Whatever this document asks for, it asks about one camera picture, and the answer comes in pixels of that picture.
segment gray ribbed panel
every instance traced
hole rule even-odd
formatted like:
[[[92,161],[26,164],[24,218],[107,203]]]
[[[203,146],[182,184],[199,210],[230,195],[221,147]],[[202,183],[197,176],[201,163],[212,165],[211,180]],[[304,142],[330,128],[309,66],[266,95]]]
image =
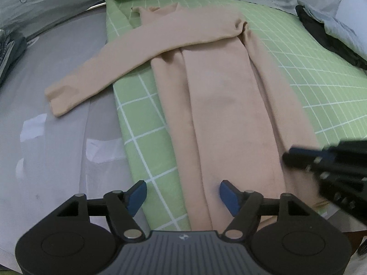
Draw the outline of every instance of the gray ribbed panel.
[[[269,275],[245,247],[221,241],[214,231],[153,231],[142,243],[123,247],[99,275]]]

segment green grid fabric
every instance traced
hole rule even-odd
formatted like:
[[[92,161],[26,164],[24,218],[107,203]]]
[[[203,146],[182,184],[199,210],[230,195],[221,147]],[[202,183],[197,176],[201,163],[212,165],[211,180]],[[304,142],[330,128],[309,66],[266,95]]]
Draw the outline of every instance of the green grid fabric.
[[[367,76],[321,47],[289,13],[236,0],[106,0],[111,41],[140,26],[132,7],[179,2],[193,8],[234,5],[262,39],[298,96],[320,145],[367,138]],[[134,181],[148,182],[143,205],[152,229],[190,230],[171,139],[149,63],[114,84],[119,121]]]

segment white wall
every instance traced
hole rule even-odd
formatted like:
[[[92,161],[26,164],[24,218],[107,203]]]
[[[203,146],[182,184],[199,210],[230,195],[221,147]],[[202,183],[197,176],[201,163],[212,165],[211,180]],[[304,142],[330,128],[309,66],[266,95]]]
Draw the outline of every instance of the white wall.
[[[367,0],[342,0],[335,18],[353,29],[367,46]]]

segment white logo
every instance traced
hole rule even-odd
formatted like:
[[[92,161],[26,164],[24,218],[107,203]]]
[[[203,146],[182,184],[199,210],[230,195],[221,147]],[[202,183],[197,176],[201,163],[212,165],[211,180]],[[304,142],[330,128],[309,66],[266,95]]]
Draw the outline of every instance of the white logo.
[[[182,234],[182,235],[179,235],[178,236],[181,240],[185,241],[187,240],[188,238],[190,238],[187,234]]]

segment beige garment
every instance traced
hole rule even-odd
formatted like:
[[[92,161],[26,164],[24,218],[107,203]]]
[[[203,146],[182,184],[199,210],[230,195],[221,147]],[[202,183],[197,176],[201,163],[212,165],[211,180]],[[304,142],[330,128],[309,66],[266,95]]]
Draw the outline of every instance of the beige garment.
[[[67,112],[161,54],[151,65],[193,230],[221,232],[232,220],[219,198],[224,179],[268,198],[287,191],[308,205],[319,203],[312,176],[280,164],[292,144],[317,145],[315,135],[273,59],[238,13],[178,5],[139,11],[143,26],[46,90],[53,113]],[[242,31],[243,42],[237,37]]]

